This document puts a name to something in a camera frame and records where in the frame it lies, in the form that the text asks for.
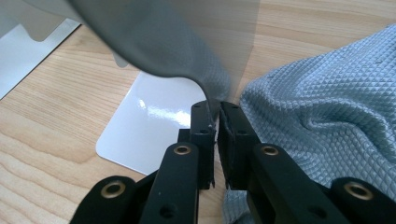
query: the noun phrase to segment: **wood grain surface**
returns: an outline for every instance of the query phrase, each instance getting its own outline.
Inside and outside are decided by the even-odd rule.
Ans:
[[[235,101],[250,80],[271,69],[394,22],[395,0],[262,0]],[[95,152],[137,73],[131,65],[117,67],[108,47],[81,26],[0,101],[0,223],[67,223],[99,180],[143,177]],[[200,194],[199,223],[221,223],[219,158],[215,166],[217,185]]]

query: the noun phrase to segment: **microfiber cloth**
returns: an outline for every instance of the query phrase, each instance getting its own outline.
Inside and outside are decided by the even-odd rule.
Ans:
[[[253,80],[240,105],[261,141],[312,180],[356,177],[396,201],[396,24]],[[228,190],[224,223],[248,214],[246,193]]]

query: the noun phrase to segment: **textured fabric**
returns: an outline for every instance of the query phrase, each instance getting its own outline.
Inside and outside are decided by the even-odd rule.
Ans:
[[[396,25],[277,68],[250,82],[240,104],[262,142],[314,181],[357,177],[396,201]]]

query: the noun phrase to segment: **brass grommet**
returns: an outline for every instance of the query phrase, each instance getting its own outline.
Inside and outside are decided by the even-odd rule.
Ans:
[[[274,147],[262,147],[262,153],[268,156],[276,156],[279,151]]]
[[[125,191],[125,184],[119,180],[111,181],[110,183],[106,184],[102,190],[101,195],[104,198],[112,199],[119,197]]]
[[[348,182],[344,185],[344,189],[353,197],[364,201],[370,201],[374,198],[373,193],[360,183]]]
[[[180,147],[175,147],[174,152],[177,155],[186,155],[189,154],[191,152],[191,148],[187,147],[187,146],[180,146]]]

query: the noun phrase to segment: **screw hole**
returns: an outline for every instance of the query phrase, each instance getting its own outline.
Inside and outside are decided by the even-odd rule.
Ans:
[[[119,180],[115,180],[106,184],[102,188],[101,195],[104,198],[112,199],[119,197],[124,191],[125,191],[125,184]]]
[[[174,152],[177,155],[186,155],[191,152],[191,149],[189,147],[177,147],[174,149]]]
[[[276,156],[279,151],[274,147],[262,147],[262,153],[268,156]]]
[[[344,189],[353,197],[364,201],[372,200],[374,197],[373,193],[369,189],[356,182],[348,182],[344,185]]]
[[[308,207],[308,211],[314,217],[317,217],[317,218],[320,218],[320,219],[325,219],[327,217],[326,211],[323,208],[318,207],[318,206],[309,206]]]
[[[160,215],[166,219],[173,218],[176,215],[176,213],[177,213],[177,207],[172,203],[168,203],[163,207],[161,207],[160,209]]]

